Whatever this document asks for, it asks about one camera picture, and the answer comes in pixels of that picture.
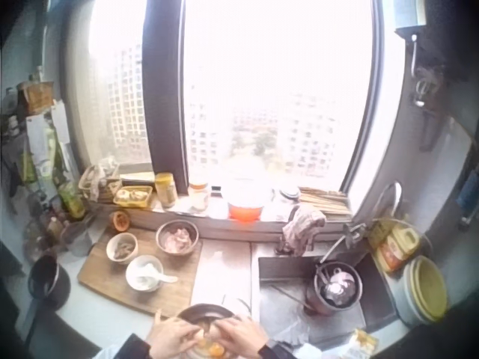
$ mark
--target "stainless steel sink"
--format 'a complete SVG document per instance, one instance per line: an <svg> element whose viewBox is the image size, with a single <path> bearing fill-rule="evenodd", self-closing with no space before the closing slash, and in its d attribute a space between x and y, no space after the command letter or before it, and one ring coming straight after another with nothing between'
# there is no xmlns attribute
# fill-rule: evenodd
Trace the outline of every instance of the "stainless steel sink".
<svg viewBox="0 0 479 359"><path fill-rule="evenodd" d="M370 333L394 321L397 314L385 279L372 257L363 256L351 253L336 256L336 260L356 267L363 280L363 296L360 305L330 317L308 314L301 303L305 301L306 286L314 276L320 256L256 257L259 320L268 335L293 346L310 343L327 349L345 343L356 328Z"/></svg>

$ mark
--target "hand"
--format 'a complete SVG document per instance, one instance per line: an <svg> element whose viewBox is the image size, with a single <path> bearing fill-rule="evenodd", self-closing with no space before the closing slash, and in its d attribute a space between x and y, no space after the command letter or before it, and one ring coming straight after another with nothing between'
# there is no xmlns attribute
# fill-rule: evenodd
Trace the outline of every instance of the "hand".
<svg viewBox="0 0 479 359"><path fill-rule="evenodd" d="M193 334L200 329L179 318L162 321L161 310L158 310L146 339L150 345L150 356L153 359L176 357L198 343Z"/></svg>
<svg viewBox="0 0 479 359"><path fill-rule="evenodd" d="M244 358L260 358L258 352L268 343L268 335L264 329L246 316L221 319L214 324L222 332L222 337L215 340L229 352Z"/></svg>

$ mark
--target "wooden cutting board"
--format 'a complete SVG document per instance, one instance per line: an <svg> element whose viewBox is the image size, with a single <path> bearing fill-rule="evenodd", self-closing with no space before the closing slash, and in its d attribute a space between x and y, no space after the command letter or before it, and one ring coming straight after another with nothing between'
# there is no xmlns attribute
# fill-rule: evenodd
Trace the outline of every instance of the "wooden cutting board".
<svg viewBox="0 0 479 359"><path fill-rule="evenodd" d="M141 312L154 314L159 308L163 316L176 316L189 307L196 270L203 243L201 240L191 255L186 257L169 256L156 246L155 232L130 228L138 240L138 255L151 254L163 264L165 274L176 275L178 282L164 283L154 292L138 292L126 282L127 266L112 262L106 256L106 244L116 233L106 230L92 248L78 274L78 281L84 286Z"/></svg>

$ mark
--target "spoon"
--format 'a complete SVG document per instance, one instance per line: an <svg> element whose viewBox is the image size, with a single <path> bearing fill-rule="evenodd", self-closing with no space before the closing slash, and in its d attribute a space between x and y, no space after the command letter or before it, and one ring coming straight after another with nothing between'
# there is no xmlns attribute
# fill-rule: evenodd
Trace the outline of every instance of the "spoon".
<svg viewBox="0 0 479 359"><path fill-rule="evenodd" d="M150 277L158 281L166 282L166 283L175 283L178 282L178 277L172 275L166 275L160 273L158 269L152 263L148 263L145 266L138 267L135 270L136 277Z"/></svg>

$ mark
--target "stacked bowls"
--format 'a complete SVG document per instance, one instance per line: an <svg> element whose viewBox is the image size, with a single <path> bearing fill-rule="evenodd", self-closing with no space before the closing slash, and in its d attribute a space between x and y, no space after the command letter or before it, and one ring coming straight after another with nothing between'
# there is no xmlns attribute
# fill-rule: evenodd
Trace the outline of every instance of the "stacked bowls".
<svg viewBox="0 0 479 359"><path fill-rule="evenodd" d="M433 261L419 256L404 267L394 291L399 317L410 327L438 322L448 307L444 278Z"/></svg>

